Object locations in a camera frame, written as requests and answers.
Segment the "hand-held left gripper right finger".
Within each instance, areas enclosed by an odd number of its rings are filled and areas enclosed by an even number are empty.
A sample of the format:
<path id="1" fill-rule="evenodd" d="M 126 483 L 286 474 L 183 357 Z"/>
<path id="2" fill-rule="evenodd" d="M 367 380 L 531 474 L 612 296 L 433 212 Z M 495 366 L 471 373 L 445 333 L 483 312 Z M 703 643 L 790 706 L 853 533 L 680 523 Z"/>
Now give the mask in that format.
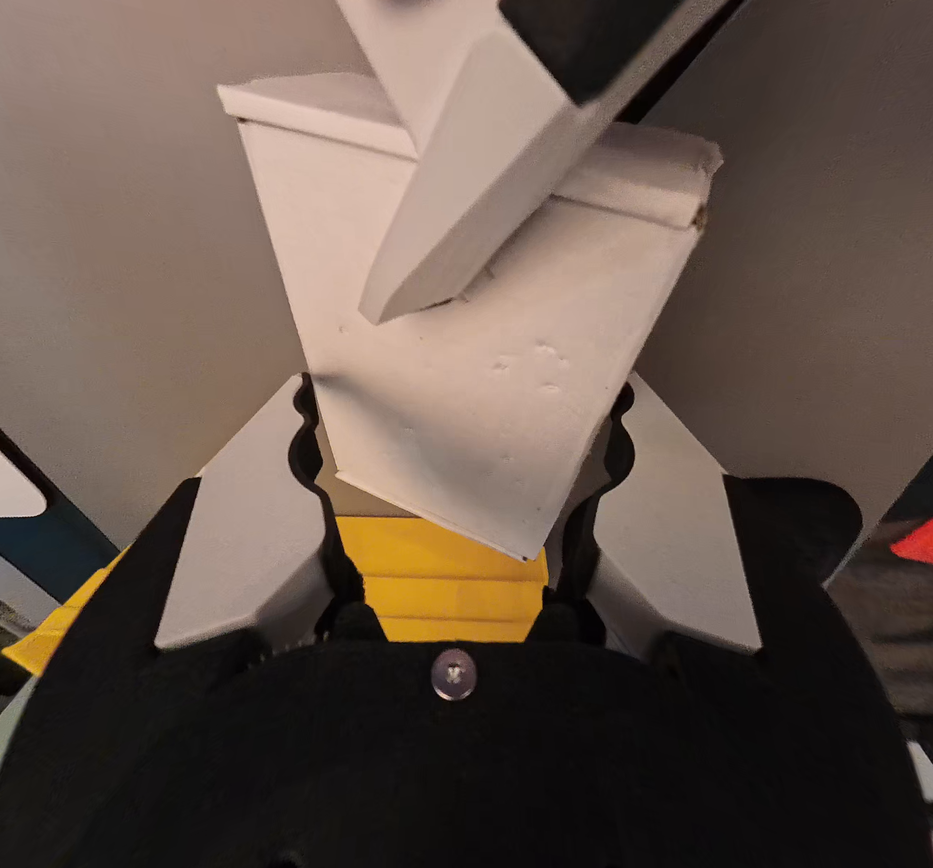
<path id="1" fill-rule="evenodd" d="M 558 518 L 557 594 L 584 601 L 598 641 L 638 659 L 671 633 L 761 647 L 724 472 L 637 374 Z"/>

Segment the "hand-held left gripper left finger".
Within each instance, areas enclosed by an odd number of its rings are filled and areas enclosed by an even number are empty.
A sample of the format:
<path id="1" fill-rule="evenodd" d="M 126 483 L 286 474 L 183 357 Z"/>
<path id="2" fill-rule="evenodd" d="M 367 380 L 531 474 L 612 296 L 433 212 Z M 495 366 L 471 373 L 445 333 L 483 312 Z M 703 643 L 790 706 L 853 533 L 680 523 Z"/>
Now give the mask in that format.
<path id="1" fill-rule="evenodd" d="M 199 485 L 155 636 L 179 650 L 239 631 L 286 650 L 328 630 L 365 600 L 328 493 L 319 414 L 296 374 L 199 474 Z"/>

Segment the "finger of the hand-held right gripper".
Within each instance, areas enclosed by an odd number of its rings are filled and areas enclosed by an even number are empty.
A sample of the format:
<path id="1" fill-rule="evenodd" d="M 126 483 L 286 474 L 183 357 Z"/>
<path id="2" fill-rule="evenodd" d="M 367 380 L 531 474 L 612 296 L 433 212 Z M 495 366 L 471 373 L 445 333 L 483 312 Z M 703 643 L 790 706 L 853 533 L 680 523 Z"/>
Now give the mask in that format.
<path id="1" fill-rule="evenodd" d="M 523 179 L 570 114 L 499 0 L 336 0 L 417 154 L 369 267 L 375 325 L 456 298 L 555 186 Z"/>
<path id="2" fill-rule="evenodd" d="M 673 78 L 746 0 L 499 0 L 507 26 L 562 91 L 562 111 L 606 97 L 627 71 L 636 76 L 616 113 Z"/>

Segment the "white cardboard box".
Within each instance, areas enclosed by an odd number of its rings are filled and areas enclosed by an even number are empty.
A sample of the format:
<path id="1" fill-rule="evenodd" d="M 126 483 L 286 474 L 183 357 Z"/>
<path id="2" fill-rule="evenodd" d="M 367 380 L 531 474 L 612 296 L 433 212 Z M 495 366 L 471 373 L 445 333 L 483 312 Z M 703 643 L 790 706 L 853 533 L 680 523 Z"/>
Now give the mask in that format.
<path id="1" fill-rule="evenodd" d="M 532 559 L 702 232 L 718 146 L 612 124 L 465 296 L 357 305 L 416 154 L 374 78 L 220 85 L 337 477 Z"/>

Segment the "black mesh wrist rest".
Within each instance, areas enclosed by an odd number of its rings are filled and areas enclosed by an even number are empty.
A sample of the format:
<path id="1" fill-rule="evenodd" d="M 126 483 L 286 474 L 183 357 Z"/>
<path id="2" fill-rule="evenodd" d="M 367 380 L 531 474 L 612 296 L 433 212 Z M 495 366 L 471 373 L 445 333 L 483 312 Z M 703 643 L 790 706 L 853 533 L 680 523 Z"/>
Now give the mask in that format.
<path id="1" fill-rule="evenodd" d="M 854 498 L 826 480 L 725 476 L 722 483 L 743 560 L 781 561 L 821 585 L 863 528 Z"/>

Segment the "yellow plastic bin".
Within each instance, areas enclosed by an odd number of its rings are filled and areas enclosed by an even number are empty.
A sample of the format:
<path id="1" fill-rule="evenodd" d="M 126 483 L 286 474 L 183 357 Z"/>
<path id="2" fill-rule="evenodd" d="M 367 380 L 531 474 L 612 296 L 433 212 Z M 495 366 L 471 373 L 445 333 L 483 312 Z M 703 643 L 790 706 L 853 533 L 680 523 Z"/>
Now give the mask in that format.
<path id="1" fill-rule="evenodd" d="M 297 558 L 323 548 L 324 519 L 315 519 L 312 532 L 278 527 L 259 529 L 258 518 L 245 509 L 229 518 L 195 517 L 192 510 L 185 548 L 192 545 L 206 559 L 208 549 L 221 555 L 221 570 L 232 571 L 235 546 L 243 545 L 250 559 L 267 563 L 284 560 L 286 545 L 297 545 Z M 348 557 L 364 578 L 366 602 L 378 616 L 390 641 L 521 641 L 542 604 L 548 571 L 543 551 L 530 561 L 519 561 L 495 549 L 459 536 L 426 520 L 392 517 L 339 516 L 328 525 L 328 542 L 336 547 L 340 533 Z M 64 641 L 78 633 L 81 622 L 91 622 L 87 605 L 103 585 L 116 561 L 68 597 L 52 614 L 12 646 L 2 648 L 2 660 L 30 675 L 40 676 Z M 289 574 L 279 566 L 276 579 L 287 586 Z M 285 621 L 273 621 L 272 634 L 262 636 L 272 647 L 285 651 L 299 644 L 323 641 L 323 609 L 329 596 L 311 596 L 312 605 L 301 609 L 298 596 L 273 594 L 271 610 L 285 609 Z"/>

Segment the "red object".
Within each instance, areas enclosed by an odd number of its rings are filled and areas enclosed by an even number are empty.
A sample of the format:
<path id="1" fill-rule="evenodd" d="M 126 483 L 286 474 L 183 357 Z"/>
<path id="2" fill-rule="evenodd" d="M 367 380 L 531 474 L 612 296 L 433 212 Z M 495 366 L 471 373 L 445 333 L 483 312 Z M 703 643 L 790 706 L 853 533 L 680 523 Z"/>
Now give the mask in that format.
<path id="1" fill-rule="evenodd" d="M 890 551 L 900 559 L 932 566 L 932 532 L 933 521 L 928 519 L 904 537 L 892 542 L 889 546 Z"/>

